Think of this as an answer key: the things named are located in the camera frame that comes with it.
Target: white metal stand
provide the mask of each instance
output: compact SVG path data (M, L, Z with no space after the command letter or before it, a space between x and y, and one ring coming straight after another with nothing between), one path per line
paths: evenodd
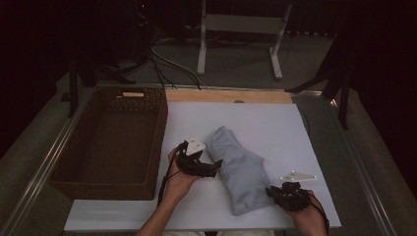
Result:
M202 0L202 35L197 74L203 75L206 68L206 30L242 31L257 33L276 33L276 43L269 49L273 74L276 79L282 79L281 68L277 57L278 49L285 33L292 4L287 4L282 18L264 18L248 16L229 16L207 14L206 0Z

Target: white tabletop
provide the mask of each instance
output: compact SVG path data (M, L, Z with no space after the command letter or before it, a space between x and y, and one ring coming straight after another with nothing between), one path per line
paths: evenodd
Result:
M159 186L168 166L167 155L194 136L202 143L221 126L232 130L247 150L265 159L272 185L291 171L316 175L318 180L302 182L321 201L330 227L340 226L328 186L314 154L295 104L168 102L168 120L162 145ZM205 151L202 162L210 162ZM175 209L167 230L282 229L294 227L278 206L267 206L240 216L231 212L229 196L218 175L198 180ZM153 201L75 200L66 231L137 230L156 207Z

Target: floor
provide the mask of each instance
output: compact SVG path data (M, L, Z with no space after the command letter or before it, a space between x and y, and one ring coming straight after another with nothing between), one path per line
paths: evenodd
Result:
M230 37L233 37L233 43L230 43ZM278 51L283 79L277 81L268 56L268 48L274 44L273 37L231 34L223 38L228 39L208 42L206 73L198 77L203 89L296 87L315 76L332 43L332 39L325 36L286 35ZM197 38L178 41L161 37L153 49L152 57L159 63L164 62L157 55L188 68L185 73L172 66L156 64L167 80L178 87L196 88L195 76L190 71L197 71ZM113 83L98 76L101 83ZM127 79L139 85L159 84L150 61ZM318 96L325 85L326 82L315 85L309 88L310 92L292 98L305 114L312 145L325 176L329 176L328 187L342 223L342 227L331 229L330 235L413 235L417 232L415 199L403 183L357 94L354 90L350 93L349 130L343 131L334 118L336 108ZM4 235L132 235L132 232L62 232L71 201L48 185L34 190L39 195L19 216L20 223L13 225L8 221L15 216L12 213L19 198L68 120L68 103L60 101L62 94L68 91L67 87L68 76L58 83L58 93L1 159L0 225L3 231L0 232ZM294 229L275 234L300 235Z

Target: person's left hand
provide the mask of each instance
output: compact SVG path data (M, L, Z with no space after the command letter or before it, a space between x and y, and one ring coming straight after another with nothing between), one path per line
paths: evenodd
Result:
M168 161L175 158L174 155L176 151L177 149L175 148L168 154ZM200 178L199 176L192 176L178 171L180 171L180 169L178 168L176 161L173 160L168 176L175 175L169 178L166 183L165 193L162 198L163 201L169 200L179 203L187 195L193 183Z

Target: gray towel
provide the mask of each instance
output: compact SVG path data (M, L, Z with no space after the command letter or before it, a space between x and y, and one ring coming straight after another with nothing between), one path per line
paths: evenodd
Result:
M206 149L213 161L223 159L220 178L227 187L234 215L273 205L266 193L270 188L264 159L244 149L224 126L210 134Z

